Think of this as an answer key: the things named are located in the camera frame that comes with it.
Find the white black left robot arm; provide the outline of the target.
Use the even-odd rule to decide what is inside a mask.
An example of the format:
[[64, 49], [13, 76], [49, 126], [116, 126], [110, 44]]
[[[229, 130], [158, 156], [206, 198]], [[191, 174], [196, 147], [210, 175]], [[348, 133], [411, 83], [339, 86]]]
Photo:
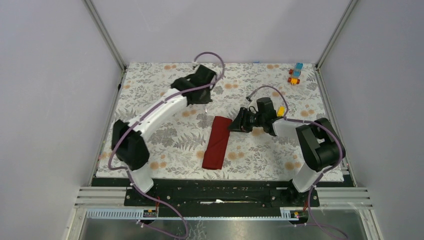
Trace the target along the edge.
[[136, 199], [144, 206], [152, 204], [154, 181], [147, 163], [150, 158], [147, 142], [153, 133], [175, 113], [189, 105], [212, 102], [211, 90], [218, 81], [217, 73], [200, 64], [195, 72], [176, 79], [165, 94], [136, 117], [118, 119], [112, 128], [111, 156], [123, 162], [123, 169], [133, 187]]

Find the dark red cloth napkin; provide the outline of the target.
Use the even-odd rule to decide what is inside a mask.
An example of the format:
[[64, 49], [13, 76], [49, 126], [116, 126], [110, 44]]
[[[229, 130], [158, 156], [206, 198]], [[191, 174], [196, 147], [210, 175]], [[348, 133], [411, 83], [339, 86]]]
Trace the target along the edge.
[[223, 167], [227, 145], [230, 137], [228, 127], [230, 118], [215, 116], [206, 151], [203, 155], [202, 168], [206, 170], [221, 170]]

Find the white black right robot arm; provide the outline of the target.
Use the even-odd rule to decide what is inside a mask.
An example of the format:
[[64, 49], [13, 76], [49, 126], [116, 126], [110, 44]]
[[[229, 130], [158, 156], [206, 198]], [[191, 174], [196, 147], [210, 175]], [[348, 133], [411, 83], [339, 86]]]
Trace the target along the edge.
[[304, 165], [291, 180], [287, 201], [301, 205], [306, 192], [315, 186], [324, 173], [334, 169], [346, 156], [346, 150], [329, 119], [314, 121], [293, 119], [278, 113], [269, 97], [256, 101], [256, 107], [241, 107], [229, 125], [231, 132], [250, 133], [254, 128], [273, 137], [290, 137], [300, 146]]

